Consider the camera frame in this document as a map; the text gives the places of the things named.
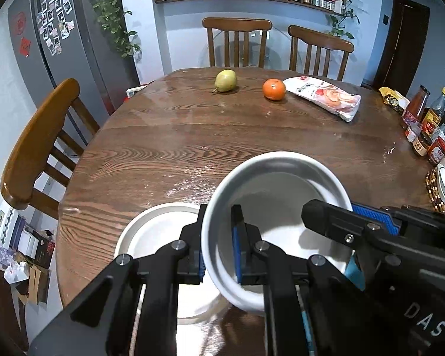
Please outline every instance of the tangerine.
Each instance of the tangerine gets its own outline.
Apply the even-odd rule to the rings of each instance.
[[[269,79],[262,86],[262,92],[267,99],[281,101],[285,97],[287,88],[282,80]]]

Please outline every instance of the red lid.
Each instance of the red lid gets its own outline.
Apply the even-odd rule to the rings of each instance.
[[[440,146],[440,148],[441,148],[443,151],[445,151],[445,140],[443,140],[443,138],[439,136],[439,137],[437,138],[437,142],[438,142],[438,145]]]

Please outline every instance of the snack bag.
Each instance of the snack bag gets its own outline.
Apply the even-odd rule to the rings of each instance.
[[[284,80],[287,91],[301,96],[346,122],[352,121],[361,103],[360,95],[351,95],[346,91],[309,76],[300,76]]]

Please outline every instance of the chair backrest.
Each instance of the chair backrest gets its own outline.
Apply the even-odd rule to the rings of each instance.
[[[244,32],[244,47],[242,66],[249,65],[249,33],[262,31],[260,40],[259,67],[264,68],[265,45],[267,42],[267,31],[272,29],[272,23],[263,19],[244,19],[228,17],[206,17],[202,21],[203,27],[208,31],[209,64],[216,66],[214,60],[214,41],[212,30],[219,29],[224,32],[224,67],[229,67],[229,32],[234,32],[234,67],[239,66],[239,32]]]
[[[75,79],[67,79],[51,92],[33,115],[23,130],[2,174],[0,191],[3,199],[12,207],[24,210],[28,205],[58,219],[59,202],[34,188],[36,179],[42,172],[63,186],[69,178],[48,164],[52,155],[71,171],[76,164],[54,146],[60,138],[77,155],[84,152],[81,146],[65,131],[64,119],[72,107],[82,122],[95,135],[99,125],[79,99],[79,84]]]
[[[307,43],[306,47],[306,60],[305,70],[303,73],[309,74],[312,46],[317,47],[317,55],[314,61],[313,74],[318,76],[320,70],[320,57],[321,49],[326,49],[325,65],[323,67],[323,76],[328,77],[328,68],[330,66],[331,51],[344,51],[343,59],[341,61],[338,77],[336,80],[343,80],[344,71],[346,71],[346,64],[348,63],[349,54],[355,50],[355,46],[352,42],[340,39],[339,37],[333,37],[328,34],[324,34],[311,29],[303,28],[300,26],[289,26],[288,34],[292,37],[292,48],[290,50],[290,66],[289,69],[295,71],[297,69],[297,54],[298,54],[298,39]]]

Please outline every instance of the floor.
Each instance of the floor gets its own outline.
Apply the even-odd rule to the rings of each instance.
[[[64,196],[65,188],[56,181],[51,182],[51,186],[47,193],[50,197],[60,201]],[[48,229],[55,233],[58,222],[41,212],[35,212],[31,225],[38,231]],[[44,327],[63,310],[63,304],[58,291],[58,281],[56,278],[56,251],[53,254],[50,265],[50,280],[48,289],[47,303],[34,304],[28,302],[25,305],[26,333],[29,343],[40,333]],[[12,289],[13,304],[15,312],[18,316],[18,292]]]

